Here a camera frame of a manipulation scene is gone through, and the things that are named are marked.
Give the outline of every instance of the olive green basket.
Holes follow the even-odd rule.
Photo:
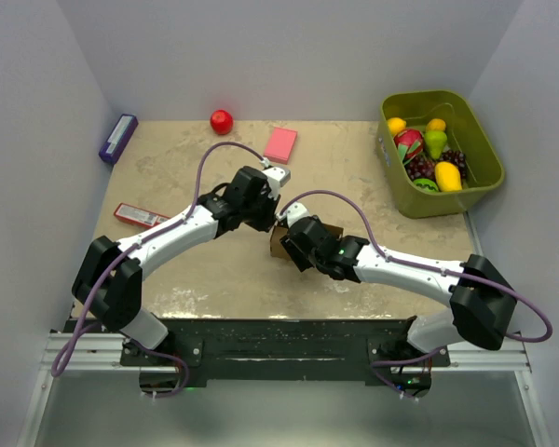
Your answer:
[[[383,101],[380,115],[376,148],[396,207],[404,216],[418,219],[464,212],[503,182],[505,170],[495,150],[466,100],[456,93],[431,90],[392,95]],[[422,131],[432,118],[445,121],[447,145],[466,155],[468,180],[462,191],[429,193],[413,185],[389,134],[387,120],[395,116],[404,119],[407,128]]]

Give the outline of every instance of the pink box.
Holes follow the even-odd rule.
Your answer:
[[[298,135],[296,130],[274,128],[263,156],[276,163],[287,164],[296,135]]]

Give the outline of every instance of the brown box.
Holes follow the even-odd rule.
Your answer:
[[[341,237],[344,234],[344,228],[339,226],[328,225],[327,223],[323,224],[327,231],[329,231],[332,235],[336,237]],[[274,258],[281,258],[287,259],[291,261],[292,258],[288,254],[288,252],[281,246],[280,239],[288,233],[288,228],[283,226],[274,226],[273,231],[271,232],[271,239],[269,239],[269,249],[271,251],[271,256]]]

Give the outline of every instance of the wooden table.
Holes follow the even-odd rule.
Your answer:
[[[397,251],[444,260],[466,260],[470,237],[462,215],[423,220],[394,208],[375,152],[374,122],[239,121],[226,137],[203,121],[144,121],[116,164],[95,237],[112,240],[140,232],[113,216],[126,202],[173,216],[191,201],[198,162],[214,143],[232,140],[263,153],[274,126],[295,129],[298,138],[288,167],[292,179],[281,204],[310,189],[332,189],[366,212],[379,243]],[[201,192],[229,182],[257,160],[238,148],[222,148],[208,159]],[[366,237],[358,214],[328,196],[303,203],[345,234]],[[269,255],[269,234],[244,226],[185,252],[143,284],[143,306],[162,318],[407,318],[441,305],[407,291],[376,284],[333,281],[310,269],[301,274]]]

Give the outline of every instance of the purple box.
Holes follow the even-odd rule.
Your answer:
[[[114,165],[122,155],[124,148],[127,147],[127,143],[137,126],[139,126],[139,121],[135,115],[121,115],[107,141],[100,149],[100,158],[106,163]]]

